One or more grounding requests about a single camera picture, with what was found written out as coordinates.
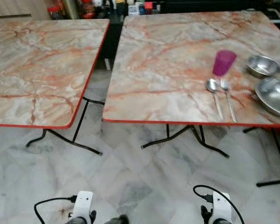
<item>spoon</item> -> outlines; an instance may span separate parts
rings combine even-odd
[[[229,83],[224,78],[221,79],[221,88],[226,92],[226,96],[227,96],[227,99],[228,99],[229,109],[230,109],[230,113],[231,113],[231,116],[232,116],[232,120],[233,120],[234,123],[236,123],[237,119],[236,119],[236,116],[235,116],[235,113],[234,113],[234,110],[233,110],[232,100],[231,100],[231,97],[230,97],[230,94],[229,94],[229,90],[230,90]]]
[[[206,81],[206,88],[208,89],[208,91],[213,93],[219,116],[220,116],[221,120],[224,120],[223,113],[222,113],[219,101],[217,99],[217,96],[216,96],[216,91],[218,90],[218,83],[216,82],[215,79],[210,78],[209,80]]]

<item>floor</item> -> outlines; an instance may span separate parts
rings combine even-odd
[[[110,75],[98,66],[85,96],[104,100]],[[199,145],[190,131],[142,150],[141,145],[166,136],[166,127],[102,122],[102,110],[89,104],[77,141],[103,156],[50,133],[26,148],[41,130],[0,127],[0,224],[39,223],[34,203],[80,190],[94,192],[97,224],[119,214],[127,214],[132,224],[202,224],[200,206],[211,204],[193,194],[197,184],[228,192],[246,224],[280,224],[280,185],[255,186],[280,178],[280,157],[268,131],[243,134],[240,127],[205,127],[207,143],[229,159]],[[77,122],[58,132],[72,137]],[[170,131],[181,128],[170,126]],[[59,201],[39,206],[39,212],[46,223],[64,224],[72,208]],[[235,212],[232,216],[240,223]]]

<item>cup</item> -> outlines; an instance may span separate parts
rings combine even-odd
[[[215,59],[213,73],[216,76],[225,75],[230,69],[230,67],[232,66],[236,58],[237,55],[232,51],[229,50],[218,51]]]

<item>metal bowl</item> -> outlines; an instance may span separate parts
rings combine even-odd
[[[263,106],[280,116],[280,78],[270,77],[262,80],[255,89]]]
[[[280,64],[273,58],[254,55],[248,60],[248,70],[257,78],[265,78],[280,72]]]

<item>marble-pattern tabletop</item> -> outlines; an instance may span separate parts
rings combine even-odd
[[[0,22],[0,126],[70,127],[108,26]]]
[[[217,93],[221,121],[205,81],[213,77],[216,53],[237,59],[225,78],[238,123],[226,94]],[[207,12],[129,16],[124,21],[103,118],[110,122],[280,126],[255,94],[260,81],[246,71],[255,54],[280,62],[280,31],[261,12]]]

